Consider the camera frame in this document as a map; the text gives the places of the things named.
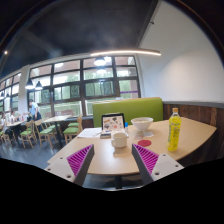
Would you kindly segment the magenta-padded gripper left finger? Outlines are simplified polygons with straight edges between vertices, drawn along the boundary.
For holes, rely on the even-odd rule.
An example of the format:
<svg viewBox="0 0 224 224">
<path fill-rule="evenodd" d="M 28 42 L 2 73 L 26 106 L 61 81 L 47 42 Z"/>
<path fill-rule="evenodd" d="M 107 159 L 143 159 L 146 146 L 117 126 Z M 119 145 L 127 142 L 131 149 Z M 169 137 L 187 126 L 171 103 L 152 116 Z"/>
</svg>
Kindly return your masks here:
<svg viewBox="0 0 224 224">
<path fill-rule="evenodd" d="M 94 145 L 91 144 L 68 157 L 54 160 L 45 170 L 78 186 L 82 186 L 94 154 Z"/>
</svg>

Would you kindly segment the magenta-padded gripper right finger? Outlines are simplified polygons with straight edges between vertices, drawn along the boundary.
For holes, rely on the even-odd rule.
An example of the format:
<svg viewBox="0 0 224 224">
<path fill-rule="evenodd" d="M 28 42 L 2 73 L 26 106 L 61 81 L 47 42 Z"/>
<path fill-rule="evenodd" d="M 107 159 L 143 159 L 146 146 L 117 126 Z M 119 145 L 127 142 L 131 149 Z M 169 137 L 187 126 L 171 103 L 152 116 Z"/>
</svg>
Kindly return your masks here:
<svg viewBox="0 0 224 224">
<path fill-rule="evenodd" d="M 144 185 L 183 169 L 183 166 L 168 154 L 158 155 L 137 144 L 132 145 L 132 155 L 137 163 Z"/>
</svg>

